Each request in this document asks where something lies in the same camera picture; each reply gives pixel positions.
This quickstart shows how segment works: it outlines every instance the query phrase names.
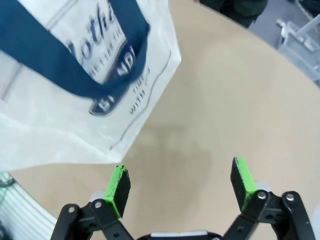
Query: white tote bag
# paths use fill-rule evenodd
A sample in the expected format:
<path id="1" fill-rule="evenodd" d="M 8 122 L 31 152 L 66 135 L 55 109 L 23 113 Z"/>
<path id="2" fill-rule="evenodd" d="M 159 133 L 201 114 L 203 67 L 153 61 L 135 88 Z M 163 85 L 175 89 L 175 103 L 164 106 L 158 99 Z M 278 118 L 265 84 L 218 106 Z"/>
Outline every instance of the white tote bag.
<path id="1" fill-rule="evenodd" d="M 181 61 L 168 0 L 3 3 L 0 171 L 120 162 Z"/>

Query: bag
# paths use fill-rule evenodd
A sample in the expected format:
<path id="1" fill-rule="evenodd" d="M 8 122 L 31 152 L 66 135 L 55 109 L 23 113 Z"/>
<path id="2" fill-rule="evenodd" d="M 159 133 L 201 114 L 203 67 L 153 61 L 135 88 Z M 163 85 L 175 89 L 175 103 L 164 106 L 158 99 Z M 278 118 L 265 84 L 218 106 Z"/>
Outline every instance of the bag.
<path id="1" fill-rule="evenodd" d="M 168 0 L 1 0 L 0 170 L 119 163 L 180 61 Z"/>

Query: gray floor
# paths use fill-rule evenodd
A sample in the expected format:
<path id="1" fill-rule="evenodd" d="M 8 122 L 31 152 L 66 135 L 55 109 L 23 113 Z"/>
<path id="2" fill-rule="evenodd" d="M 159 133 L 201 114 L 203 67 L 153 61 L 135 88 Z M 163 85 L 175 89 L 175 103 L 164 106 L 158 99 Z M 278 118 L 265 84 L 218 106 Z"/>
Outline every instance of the gray floor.
<path id="1" fill-rule="evenodd" d="M 264 12 L 249 30 L 265 40 L 273 47 L 277 47 L 280 40 L 281 28 L 276 25 L 277 19 L 284 22 L 292 21 L 298 27 L 305 25 L 309 19 L 297 3 L 288 0 L 268 0 Z"/>

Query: green tape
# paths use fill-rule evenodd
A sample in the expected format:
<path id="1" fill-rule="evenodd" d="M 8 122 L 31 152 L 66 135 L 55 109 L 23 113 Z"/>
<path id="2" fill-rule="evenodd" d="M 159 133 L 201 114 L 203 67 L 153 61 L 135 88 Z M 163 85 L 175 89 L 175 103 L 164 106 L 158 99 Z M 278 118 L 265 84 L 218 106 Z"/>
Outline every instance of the green tape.
<path id="1" fill-rule="evenodd" d="M 121 218 L 121 214 L 119 213 L 119 210 L 117 208 L 116 202 L 115 202 L 115 195 L 117 192 L 118 184 L 123 176 L 124 173 L 126 173 L 127 168 L 123 165 L 116 166 L 112 177 L 109 181 L 108 187 L 104 193 L 103 199 L 113 207 L 115 214 L 118 218 Z"/>
<path id="2" fill-rule="evenodd" d="M 242 157 L 236 157 L 235 163 L 240 173 L 240 177 L 242 179 L 242 183 L 245 190 L 244 204 L 242 207 L 244 208 L 248 200 L 250 199 L 250 197 L 257 191 L 257 187 L 254 179 L 250 174 L 250 171 L 247 167 L 245 160 Z"/>

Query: wooden table surface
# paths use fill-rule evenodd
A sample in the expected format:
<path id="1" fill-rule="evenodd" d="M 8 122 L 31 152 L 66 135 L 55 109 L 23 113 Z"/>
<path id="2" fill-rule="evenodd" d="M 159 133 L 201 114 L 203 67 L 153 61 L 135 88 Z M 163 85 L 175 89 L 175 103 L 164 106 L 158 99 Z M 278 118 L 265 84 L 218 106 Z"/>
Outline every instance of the wooden table surface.
<path id="1" fill-rule="evenodd" d="M 132 183 L 127 229 L 134 237 L 223 234 L 239 213 L 233 156 L 244 157 L 275 194 L 299 192 L 311 214 L 320 200 L 319 89 L 223 16 L 191 0 L 171 0 L 170 9 L 182 63 L 123 161 Z M 84 206 L 103 191 L 114 167 L 57 164 L 12 174 L 57 217 L 63 205 Z M 276 238 L 262 226 L 252 239 Z"/>

